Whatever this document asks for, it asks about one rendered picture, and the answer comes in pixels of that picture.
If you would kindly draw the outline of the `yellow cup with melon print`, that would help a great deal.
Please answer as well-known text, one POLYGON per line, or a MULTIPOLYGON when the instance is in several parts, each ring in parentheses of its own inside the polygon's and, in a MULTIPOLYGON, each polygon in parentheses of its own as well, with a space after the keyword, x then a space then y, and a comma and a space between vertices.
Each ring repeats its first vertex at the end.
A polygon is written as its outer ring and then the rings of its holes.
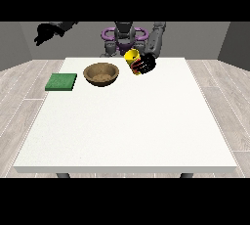
POLYGON ((140 72, 134 68, 134 63, 141 59, 139 51, 137 49, 131 49, 127 51, 124 55, 124 59, 131 69, 132 73, 135 75, 139 75, 140 72))

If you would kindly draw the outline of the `brown wooden bowl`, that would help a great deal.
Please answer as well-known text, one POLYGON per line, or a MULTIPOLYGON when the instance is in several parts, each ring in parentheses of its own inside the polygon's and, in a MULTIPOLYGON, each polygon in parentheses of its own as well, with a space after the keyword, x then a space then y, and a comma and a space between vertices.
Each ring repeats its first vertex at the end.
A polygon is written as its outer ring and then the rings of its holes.
POLYGON ((119 69, 110 63, 95 63, 87 66, 83 75, 94 86, 105 87, 112 84, 118 77, 119 69))

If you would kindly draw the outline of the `green square pad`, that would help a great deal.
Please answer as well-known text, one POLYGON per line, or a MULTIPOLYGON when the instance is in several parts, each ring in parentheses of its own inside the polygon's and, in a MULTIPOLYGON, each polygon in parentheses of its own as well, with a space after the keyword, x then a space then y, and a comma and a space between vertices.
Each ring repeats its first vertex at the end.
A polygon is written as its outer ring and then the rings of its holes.
POLYGON ((46 91, 71 91, 73 89, 76 73, 53 73, 46 86, 46 91))

